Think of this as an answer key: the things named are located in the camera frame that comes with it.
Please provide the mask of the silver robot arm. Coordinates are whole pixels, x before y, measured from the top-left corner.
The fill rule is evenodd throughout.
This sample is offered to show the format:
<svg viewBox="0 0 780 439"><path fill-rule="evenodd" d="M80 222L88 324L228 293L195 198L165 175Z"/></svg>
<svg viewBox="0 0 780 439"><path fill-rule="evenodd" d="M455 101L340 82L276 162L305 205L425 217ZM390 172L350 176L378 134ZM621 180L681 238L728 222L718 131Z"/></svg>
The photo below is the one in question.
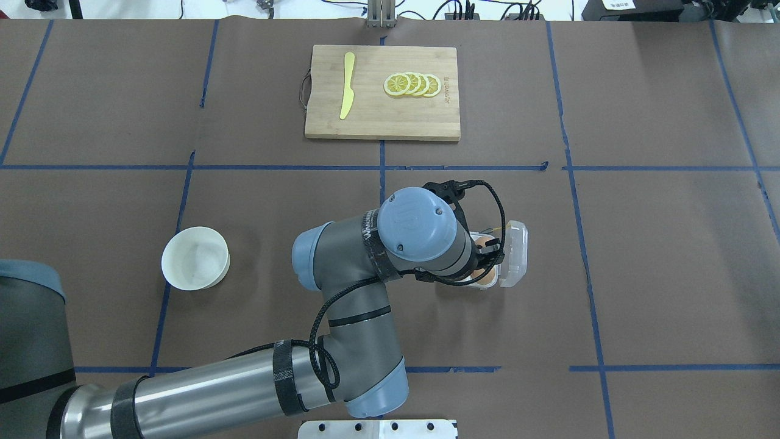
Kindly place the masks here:
<svg viewBox="0 0 780 439"><path fill-rule="evenodd" d="M167 298L159 366L203 366L282 337L307 337L321 306L300 286L290 262L304 228L375 206L365 173L328 177L304 189L250 175L185 190L172 175L64 173L2 179L2 259L54 268L67 300L47 287L12 298L19 279L2 280L2 385L69 369L149 369ZM183 227L225 235L226 278L206 291L164 293L159 258L183 210Z"/></svg>

